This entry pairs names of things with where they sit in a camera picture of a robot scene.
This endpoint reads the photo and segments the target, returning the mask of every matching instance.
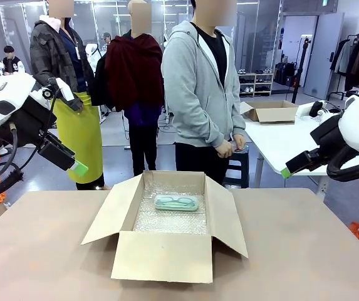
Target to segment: brown table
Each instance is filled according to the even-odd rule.
[[[0,301],[359,301],[359,241],[311,191],[233,193],[249,259],[216,241],[213,285],[112,280],[117,237],[80,246],[107,192],[27,193],[0,218]]]

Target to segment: cap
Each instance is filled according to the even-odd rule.
[[[103,40],[104,40],[106,37],[111,38],[111,34],[110,34],[110,33],[103,33]]]

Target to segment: door handle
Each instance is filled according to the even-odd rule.
[[[335,55],[335,52],[331,52],[331,56],[329,58],[330,63],[332,63],[332,61],[334,60],[334,55]]]

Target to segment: black pants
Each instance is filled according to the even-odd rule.
[[[222,185],[229,166],[229,158],[221,159],[213,147],[195,147],[176,143],[177,171],[202,171]]]
[[[96,188],[104,187],[104,174],[102,174],[97,180],[86,183],[86,184],[79,184],[76,183],[77,190],[96,190]]]
[[[130,150],[132,151],[133,174],[138,176],[145,170],[144,157],[149,171],[155,171],[157,159],[157,125],[129,125]]]

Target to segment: black hair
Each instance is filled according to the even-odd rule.
[[[5,53],[12,53],[12,52],[15,52],[15,49],[12,46],[7,45],[7,46],[4,47],[4,52]]]

